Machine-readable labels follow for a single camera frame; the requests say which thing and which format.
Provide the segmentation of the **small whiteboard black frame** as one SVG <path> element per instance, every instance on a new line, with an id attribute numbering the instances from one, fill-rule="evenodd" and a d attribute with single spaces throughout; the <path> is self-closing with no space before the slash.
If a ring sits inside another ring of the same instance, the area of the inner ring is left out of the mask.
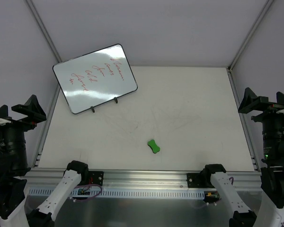
<path id="1" fill-rule="evenodd" d="M 72 114 L 94 110 L 138 89 L 121 44 L 55 64 L 53 72 Z"/>

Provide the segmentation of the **green foam whiteboard eraser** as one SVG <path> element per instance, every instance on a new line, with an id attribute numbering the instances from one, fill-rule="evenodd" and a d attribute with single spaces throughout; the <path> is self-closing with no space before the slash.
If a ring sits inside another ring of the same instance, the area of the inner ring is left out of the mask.
<path id="1" fill-rule="evenodd" d="M 157 145 L 154 139 L 151 139 L 150 141 L 148 141 L 147 145 L 150 147 L 153 154 L 157 154 L 158 152 L 160 152 L 160 147 Z"/>

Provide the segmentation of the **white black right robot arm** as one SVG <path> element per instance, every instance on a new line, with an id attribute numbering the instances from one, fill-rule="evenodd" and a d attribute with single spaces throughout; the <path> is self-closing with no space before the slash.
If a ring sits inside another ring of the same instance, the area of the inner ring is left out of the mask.
<path id="1" fill-rule="evenodd" d="M 202 182 L 218 192 L 229 214 L 230 227 L 284 227 L 284 93 L 276 93 L 276 102 L 257 96 L 250 88 L 238 108 L 240 114 L 259 111 L 251 120 L 262 124 L 263 156 L 261 168 L 262 200 L 258 213 L 238 195 L 221 164 L 206 165 Z"/>

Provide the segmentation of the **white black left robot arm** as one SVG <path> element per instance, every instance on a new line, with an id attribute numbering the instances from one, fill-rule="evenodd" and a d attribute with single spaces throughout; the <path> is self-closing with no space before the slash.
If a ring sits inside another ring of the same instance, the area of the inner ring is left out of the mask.
<path id="1" fill-rule="evenodd" d="M 14 120 L 9 116 L 7 105 L 0 107 L 0 227 L 53 227 L 71 192 L 88 182 L 88 165 L 71 161 L 51 194 L 26 214 L 27 180 L 24 176 L 31 168 L 27 162 L 25 132 L 35 129 L 47 117 L 35 95 L 11 109 L 24 118 Z"/>

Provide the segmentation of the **right aluminium frame post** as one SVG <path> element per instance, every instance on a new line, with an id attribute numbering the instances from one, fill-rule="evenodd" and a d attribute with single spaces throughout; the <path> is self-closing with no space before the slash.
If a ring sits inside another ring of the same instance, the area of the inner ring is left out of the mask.
<path id="1" fill-rule="evenodd" d="M 244 53 L 244 51 L 248 47 L 248 45 L 251 42 L 253 36 L 255 35 L 257 29 L 260 27 L 262 21 L 264 20 L 265 16 L 269 12 L 269 10 L 272 7 L 272 5 L 274 4 L 274 2 L 275 2 L 274 0 L 266 0 L 265 1 L 264 6 L 260 10 L 260 12 L 259 12 L 258 16 L 256 17 L 255 21 L 253 22 L 250 30 L 248 31 L 246 37 L 243 40 L 243 43 L 241 44 L 239 50 L 235 54 L 231 64 L 228 66 L 228 71 L 232 71 L 234 69 L 235 65 L 237 64 L 237 62 L 239 61 L 240 57 L 242 56 L 242 54 Z"/>

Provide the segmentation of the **aluminium frame post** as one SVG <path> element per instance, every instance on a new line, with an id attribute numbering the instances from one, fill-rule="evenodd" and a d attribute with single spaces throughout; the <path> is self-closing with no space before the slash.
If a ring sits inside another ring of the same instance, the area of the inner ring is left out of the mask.
<path id="1" fill-rule="evenodd" d="M 51 36 L 48 32 L 43 20 L 42 20 L 34 2 L 32 0 L 25 0 L 25 3 L 28 6 L 34 20 L 36 21 L 36 24 L 38 25 L 38 27 L 39 27 L 44 39 L 46 40 L 52 54 L 54 55 L 56 61 L 61 62 L 62 59 L 60 57 L 60 54 L 58 53 L 58 51 L 55 47 L 55 44 L 54 44 L 54 42 L 53 42 L 53 40 L 52 40 L 52 38 L 51 38 Z"/>
<path id="2" fill-rule="evenodd" d="M 274 4 L 274 2 L 275 2 L 274 0 L 266 0 L 265 1 L 264 6 L 260 10 L 260 12 L 259 12 L 258 16 L 256 17 L 255 21 L 253 22 L 250 30 L 248 31 L 246 37 L 243 40 L 243 43 L 241 44 L 239 50 L 235 54 L 231 64 L 228 66 L 228 71 L 232 71 L 234 69 L 235 65 L 237 64 L 237 62 L 239 61 L 240 57 L 242 56 L 242 54 L 244 53 L 244 51 L 248 47 L 248 45 L 251 42 L 253 36 L 255 35 L 257 29 L 260 27 L 262 21 L 264 20 L 265 16 L 269 12 L 269 10 L 272 7 L 272 5 Z"/>

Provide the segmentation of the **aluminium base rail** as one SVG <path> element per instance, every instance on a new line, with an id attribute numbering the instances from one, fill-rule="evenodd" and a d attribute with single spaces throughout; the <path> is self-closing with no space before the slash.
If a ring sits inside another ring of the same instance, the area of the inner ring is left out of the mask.
<path id="1" fill-rule="evenodd" d="M 24 179 L 30 186 L 54 186 L 62 179 L 64 169 L 33 168 Z M 114 189 L 188 189 L 185 171 L 104 170 L 103 187 Z M 259 191 L 259 172 L 228 172 L 238 191 Z"/>

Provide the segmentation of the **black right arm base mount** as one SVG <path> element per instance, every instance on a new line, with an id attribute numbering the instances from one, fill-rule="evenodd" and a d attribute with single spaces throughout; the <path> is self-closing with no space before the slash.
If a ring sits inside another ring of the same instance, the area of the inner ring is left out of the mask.
<path id="1" fill-rule="evenodd" d="M 186 181 L 188 188 L 213 188 L 210 181 L 201 173 L 187 173 Z"/>

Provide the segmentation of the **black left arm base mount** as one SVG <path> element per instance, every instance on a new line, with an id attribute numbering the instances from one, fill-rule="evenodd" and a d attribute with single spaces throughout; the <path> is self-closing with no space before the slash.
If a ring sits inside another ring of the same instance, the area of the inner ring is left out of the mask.
<path id="1" fill-rule="evenodd" d="M 103 186 L 104 172 L 103 171 L 89 171 L 87 177 L 87 184 L 97 184 Z"/>

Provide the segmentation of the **left aluminium frame post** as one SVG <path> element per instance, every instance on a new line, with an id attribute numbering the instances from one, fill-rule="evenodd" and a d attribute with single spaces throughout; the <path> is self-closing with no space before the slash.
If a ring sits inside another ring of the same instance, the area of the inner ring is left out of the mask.
<path id="1" fill-rule="evenodd" d="M 54 44 L 54 42 L 53 42 L 53 40 L 52 40 L 52 38 L 51 38 L 51 36 L 48 32 L 43 20 L 42 20 L 34 2 L 32 0 L 25 0 L 25 3 L 28 6 L 34 20 L 36 21 L 36 24 L 38 25 L 38 27 L 39 27 L 44 39 L 46 40 L 52 54 L 54 55 L 56 61 L 61 62 L 62 59 L 60 57 L 60 54 L 58 53 L 58 51 L 55 47 L 55 44 Z"/>

